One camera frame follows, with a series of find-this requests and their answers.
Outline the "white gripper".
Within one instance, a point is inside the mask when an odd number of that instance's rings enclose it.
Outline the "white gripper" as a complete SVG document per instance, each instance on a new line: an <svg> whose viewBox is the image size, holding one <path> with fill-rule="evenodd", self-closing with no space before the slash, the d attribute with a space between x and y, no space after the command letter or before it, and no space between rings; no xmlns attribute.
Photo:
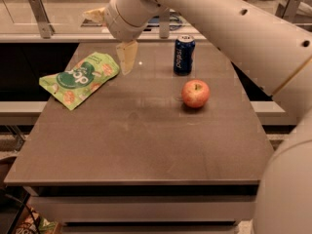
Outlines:
<svg viewBox="0 0 312 234"><path fill-rule="evenodd" d="M116 52L121 71L127 75L135 64L138 48L136 39L149 20L160 16L165 10L165 6L150 0L110 0L105 8L85 11L83 17L95 23L105 22L111 35L122 42L116 46Z"/></svg>

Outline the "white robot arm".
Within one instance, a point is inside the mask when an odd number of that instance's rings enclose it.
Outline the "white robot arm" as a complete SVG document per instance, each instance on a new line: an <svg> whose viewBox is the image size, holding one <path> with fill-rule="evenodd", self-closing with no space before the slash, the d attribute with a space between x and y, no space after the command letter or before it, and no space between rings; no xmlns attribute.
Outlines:
<svg viewBox="0 0 312 234"><path fill-rule="evenodd" d="M252 234L312 234L311 35L242 0L110 0L84 18L131 42L167 9L180 13L298 119L269 160L258 188Z"/></svg>

